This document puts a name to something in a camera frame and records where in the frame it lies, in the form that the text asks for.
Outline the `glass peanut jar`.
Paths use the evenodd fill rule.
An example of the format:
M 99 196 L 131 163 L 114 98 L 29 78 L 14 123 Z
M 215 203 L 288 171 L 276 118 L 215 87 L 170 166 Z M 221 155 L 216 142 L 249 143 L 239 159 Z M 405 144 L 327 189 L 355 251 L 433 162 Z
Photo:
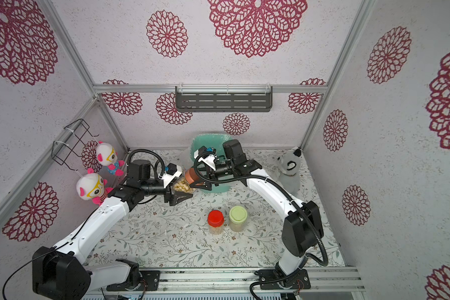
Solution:
M 181 176 L 172 186 L 172 190 L 176 192 L 182 192 L 182 193 L 188 193 L 193 194 L 195 192 L 195 189 L 190 187 L 188 182 L 186 181 L 186 178 L 184 176 Z

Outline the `brown jar lid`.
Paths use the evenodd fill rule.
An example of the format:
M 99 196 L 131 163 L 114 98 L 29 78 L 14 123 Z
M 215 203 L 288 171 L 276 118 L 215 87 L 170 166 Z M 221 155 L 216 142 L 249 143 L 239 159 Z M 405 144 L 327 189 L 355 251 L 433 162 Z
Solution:
M 184 178 L 189 185 L 195 184 L 196 182 L 200 181 L 200 177 L 196 174 L 196 171 L 193 167 L 186 170 Z

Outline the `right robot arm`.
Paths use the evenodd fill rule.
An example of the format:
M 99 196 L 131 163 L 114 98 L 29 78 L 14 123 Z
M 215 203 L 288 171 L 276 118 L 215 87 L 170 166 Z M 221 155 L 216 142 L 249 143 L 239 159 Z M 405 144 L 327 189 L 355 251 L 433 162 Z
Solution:
M 236 140 L 222 144 L 224 159 L 212 147 L 202 146 L 193 154 L 193 167 L 187 171 L 192 188 L 210 190 L 235 181 L 260 195 L 282 219 L 282 243 L 286 251 L 276 265 L 277 272 L 288 276 L 303 268 L 308 260 L 326 267 L 329 258 L 322 241 L 321 214 L 316 203 L 305 202 L 286 191 L 257 161 L 244 153 Z

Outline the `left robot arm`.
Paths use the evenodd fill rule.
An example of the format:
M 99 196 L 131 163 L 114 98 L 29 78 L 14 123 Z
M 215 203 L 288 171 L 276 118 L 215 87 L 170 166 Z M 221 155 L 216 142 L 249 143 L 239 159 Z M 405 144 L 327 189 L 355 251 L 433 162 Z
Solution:
M 87 292 L 111 285 L 134 290 L 141 284 L 138 264 L 127 259 L 86 268 L 87 256 L 101 238 L 149 196 L 163 196 L 171 206 L 185 200 L 173 185 L 183 173 L 170 163 L 159 179 L 150 178 L 149 162 L 128 164 L 128 173 L 102 204 L 71 234 L 53 247 L 40 247 L 32 257 L 32 290 L 52 300 L 80 300 Z

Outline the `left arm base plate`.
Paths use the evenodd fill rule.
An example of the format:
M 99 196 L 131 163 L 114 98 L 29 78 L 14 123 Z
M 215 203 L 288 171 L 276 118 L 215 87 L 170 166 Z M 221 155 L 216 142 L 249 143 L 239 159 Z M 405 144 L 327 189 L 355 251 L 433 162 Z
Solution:
M 130 274 L 125 282 L 105 288 L 108 292 L 156 291 L 160 282 L 160 271 L 142 270 Z

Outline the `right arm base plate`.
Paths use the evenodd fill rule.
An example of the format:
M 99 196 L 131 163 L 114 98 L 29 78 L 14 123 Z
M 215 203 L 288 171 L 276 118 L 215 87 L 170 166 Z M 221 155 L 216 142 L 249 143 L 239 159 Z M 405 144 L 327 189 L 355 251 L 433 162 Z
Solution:
M 262 290 L 309 290 L 311 281 L 305 269 L 298 269 L 284 275 L 275 269 L 260 269 L 254 273 L 258 276 Z

